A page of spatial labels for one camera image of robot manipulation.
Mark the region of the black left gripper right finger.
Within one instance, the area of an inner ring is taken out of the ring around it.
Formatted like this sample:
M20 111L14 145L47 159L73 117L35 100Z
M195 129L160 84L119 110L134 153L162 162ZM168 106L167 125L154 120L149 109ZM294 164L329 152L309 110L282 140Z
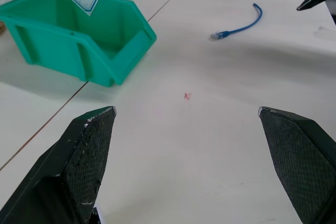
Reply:
M276 174L302 224L336 224L336 141L314 120L261 106Z

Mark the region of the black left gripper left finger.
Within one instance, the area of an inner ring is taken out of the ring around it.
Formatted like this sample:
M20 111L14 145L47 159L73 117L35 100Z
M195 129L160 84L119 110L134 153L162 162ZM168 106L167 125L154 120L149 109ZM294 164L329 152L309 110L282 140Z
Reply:
M0 210L0 224L103 224L95 202L115 117L107 106L73 119Z

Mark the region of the green plastic storage bin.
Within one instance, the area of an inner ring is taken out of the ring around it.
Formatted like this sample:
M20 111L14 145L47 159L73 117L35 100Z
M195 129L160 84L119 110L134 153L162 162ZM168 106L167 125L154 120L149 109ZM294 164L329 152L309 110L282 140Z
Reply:
M105 87L122 84L156 41L131 0L99 0L91 16L72 0L13 0L0 21L27 63Z

